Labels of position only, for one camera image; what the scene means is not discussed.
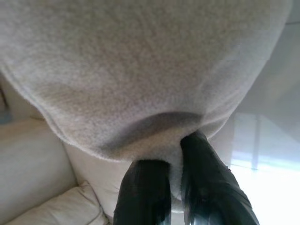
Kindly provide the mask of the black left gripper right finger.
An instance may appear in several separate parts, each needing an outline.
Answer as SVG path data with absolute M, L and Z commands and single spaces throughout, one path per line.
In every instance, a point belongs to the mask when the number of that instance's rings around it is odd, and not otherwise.
M 187 225 L 257 225 L 247 195 L 205 135 L 184 137 L 181 199 Z

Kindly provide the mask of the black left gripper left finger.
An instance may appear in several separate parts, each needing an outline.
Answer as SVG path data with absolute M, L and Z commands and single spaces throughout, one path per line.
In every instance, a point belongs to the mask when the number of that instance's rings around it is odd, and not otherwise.
M 114 210 L 114 225 L 169 225 L 171 191 L 169 164 L 134 161 L 125 173 Z

